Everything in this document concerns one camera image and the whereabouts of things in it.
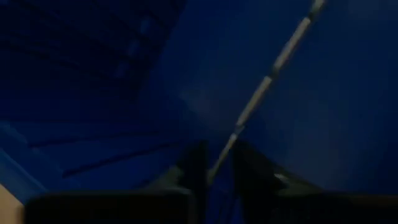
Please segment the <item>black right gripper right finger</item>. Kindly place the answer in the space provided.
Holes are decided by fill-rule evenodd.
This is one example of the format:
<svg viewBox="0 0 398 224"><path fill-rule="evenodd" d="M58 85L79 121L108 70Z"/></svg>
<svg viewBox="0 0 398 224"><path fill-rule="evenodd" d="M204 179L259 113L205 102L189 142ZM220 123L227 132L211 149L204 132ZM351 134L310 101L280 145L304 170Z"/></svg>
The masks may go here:
<svg viewBox="0 0 398 224"><path fill-rule="evenodd" d="M251 143L238 140L233 146L235 189L241 195L298 197L317 194L320 188L269 160Z"/></svg>

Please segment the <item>large blue plastic bin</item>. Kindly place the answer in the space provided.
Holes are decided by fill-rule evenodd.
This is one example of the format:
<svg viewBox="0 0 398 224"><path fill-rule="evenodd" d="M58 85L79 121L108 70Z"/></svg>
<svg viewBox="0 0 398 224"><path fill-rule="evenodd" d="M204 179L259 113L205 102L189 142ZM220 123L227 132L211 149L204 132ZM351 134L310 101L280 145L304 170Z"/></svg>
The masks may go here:
<svg viewBox="0 0 398 224"><path fill-rule="evenodd" d="M208 172L312 4L0 0L0 183L137 189L199 140ZM326 0L238 140L323 190L398 194L398 0Z"/></svg>

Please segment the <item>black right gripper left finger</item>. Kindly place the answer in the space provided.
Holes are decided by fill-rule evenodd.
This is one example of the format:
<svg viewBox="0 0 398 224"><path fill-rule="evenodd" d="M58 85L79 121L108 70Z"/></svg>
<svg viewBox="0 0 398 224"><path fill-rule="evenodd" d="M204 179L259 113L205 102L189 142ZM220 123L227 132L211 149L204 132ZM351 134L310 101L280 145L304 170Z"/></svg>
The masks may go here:
<svg viewBox="0 0 398 224"><path fill-rule="evenodd" d="M196 199L206 199L206 153L208 141L199 140L189 144L181 159L170 166L147 189L188 189Z"/></svg>

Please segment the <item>long grey slotted divider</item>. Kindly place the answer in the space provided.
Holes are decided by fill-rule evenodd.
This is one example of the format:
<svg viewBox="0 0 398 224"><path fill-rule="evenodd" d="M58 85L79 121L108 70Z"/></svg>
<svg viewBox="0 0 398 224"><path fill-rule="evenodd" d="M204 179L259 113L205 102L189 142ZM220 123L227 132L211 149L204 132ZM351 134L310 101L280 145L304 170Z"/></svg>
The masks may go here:
<svg viewBox="0 0 398 224"><path fill-rule="evenodd" d="M210 186L213 183L223 161L227 158L230 149L234 146L240 133L244 129L247 121L253 115L256 108L260 105L261 100L266 94L266 91L269 89L271 83L277 79L281 69L285 66L289 58L292 56L299 42L305 36L305 33L308 30L308 28L313 24L315 18L322 11L325 2L326 0L313 0L313 4L308 14L300 21L294 33L292 34L290 39L286 42L286 44L283 46L279 55L276 57L274 63L272 64L270 73L262 79L259 86L252 94L252 97L247 102L246 106L239 115L237 122L234 125L234 131L229 136L229 139L224 148L222 149L222 151L220 152L218 159L207 173L206 182L208 186Z"/></svg>

